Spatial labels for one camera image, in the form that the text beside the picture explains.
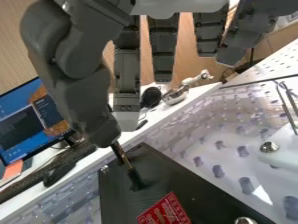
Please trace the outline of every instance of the monitor screen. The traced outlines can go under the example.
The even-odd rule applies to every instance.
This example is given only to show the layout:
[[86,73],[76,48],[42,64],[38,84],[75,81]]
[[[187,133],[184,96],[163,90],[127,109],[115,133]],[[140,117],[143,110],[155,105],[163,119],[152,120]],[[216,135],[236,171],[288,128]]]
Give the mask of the monitor screen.
[[0,96],[0,157],[6,164],[37,154],[70,133],[41,79]]

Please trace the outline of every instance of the wooden wall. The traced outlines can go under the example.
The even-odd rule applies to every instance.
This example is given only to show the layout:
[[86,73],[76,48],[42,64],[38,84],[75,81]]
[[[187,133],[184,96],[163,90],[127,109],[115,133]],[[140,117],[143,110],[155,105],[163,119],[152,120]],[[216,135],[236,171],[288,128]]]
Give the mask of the wooden wall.
[[[19,24],[26,8],[35,0],[2,0],[0,1],[0,94],[37,77],[35,69],[27,57],[27,50],[19,34]],[[142,18],[142,83],[154,81],[152,51],[147,17]],[[175,64],[175,79],[172,85],[179,85],[187,77],[196,76],[203,69],[209,69],[216,76],[212,82],[219,81],[225,66],[216,63],[213,58],[198,56],[198,46],[191,13],[182,14],[178,54]],[[298,25],[277,32],[259,44],[256,58],[269,56],[276,50],[298,38]],[[108,43],[104,58],[114,72],[114,44]]]

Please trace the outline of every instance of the hole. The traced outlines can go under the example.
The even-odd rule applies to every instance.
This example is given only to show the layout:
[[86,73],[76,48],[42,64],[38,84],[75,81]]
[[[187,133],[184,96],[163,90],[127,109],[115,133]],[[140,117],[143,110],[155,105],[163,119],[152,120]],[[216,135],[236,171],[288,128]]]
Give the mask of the hole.
[[287,113],[280,114],[280,117],[287,117]]

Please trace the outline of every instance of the warning sticker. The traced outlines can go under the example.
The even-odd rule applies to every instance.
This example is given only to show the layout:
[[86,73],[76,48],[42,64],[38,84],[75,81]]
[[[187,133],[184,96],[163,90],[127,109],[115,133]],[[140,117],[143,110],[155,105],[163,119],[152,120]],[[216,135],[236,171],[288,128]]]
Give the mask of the warning sticker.
[[139,217],[139,224],[192,224],[175,193],[170,193]]

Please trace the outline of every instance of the gray robot arm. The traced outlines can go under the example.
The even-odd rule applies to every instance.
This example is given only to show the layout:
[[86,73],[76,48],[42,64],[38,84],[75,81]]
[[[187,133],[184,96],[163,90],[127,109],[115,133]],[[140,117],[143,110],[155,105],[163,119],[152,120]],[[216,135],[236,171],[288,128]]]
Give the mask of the gray robot arm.
[[30,58],[72,128],[99,147],[120,136],[108,109],[110,70],[103,50],[131,22],[127,0],[39,0],[21,26]]

